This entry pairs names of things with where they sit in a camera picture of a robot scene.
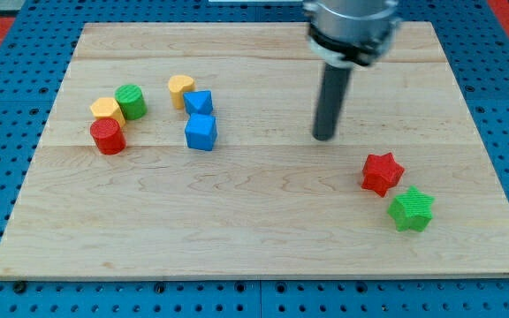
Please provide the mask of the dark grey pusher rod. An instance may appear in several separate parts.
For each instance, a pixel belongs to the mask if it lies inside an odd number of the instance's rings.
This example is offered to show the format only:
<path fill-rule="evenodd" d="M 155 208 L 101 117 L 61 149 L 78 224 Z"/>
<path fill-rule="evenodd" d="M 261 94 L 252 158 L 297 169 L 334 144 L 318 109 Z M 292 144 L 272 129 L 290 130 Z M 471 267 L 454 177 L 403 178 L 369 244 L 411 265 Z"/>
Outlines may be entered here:
<path fill-rule="evenodd" d="M 325 65 L 312 129 L 316 140 L 326 141 L 334 137 L 351 73 L 351 68 Z"/>

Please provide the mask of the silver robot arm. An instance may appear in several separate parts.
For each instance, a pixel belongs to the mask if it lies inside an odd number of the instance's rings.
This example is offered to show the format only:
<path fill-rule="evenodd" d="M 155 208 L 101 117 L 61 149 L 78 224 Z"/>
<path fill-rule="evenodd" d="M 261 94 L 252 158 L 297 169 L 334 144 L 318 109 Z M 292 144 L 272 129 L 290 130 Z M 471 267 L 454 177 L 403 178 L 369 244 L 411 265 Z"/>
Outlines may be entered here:
<path fill-rule="evenodd" d="M 308 0 L 308 46 L 324 61 L 312 135 L 334 137 L 355 66 L 371 66 L 391 47 L 399 0 Z"/>

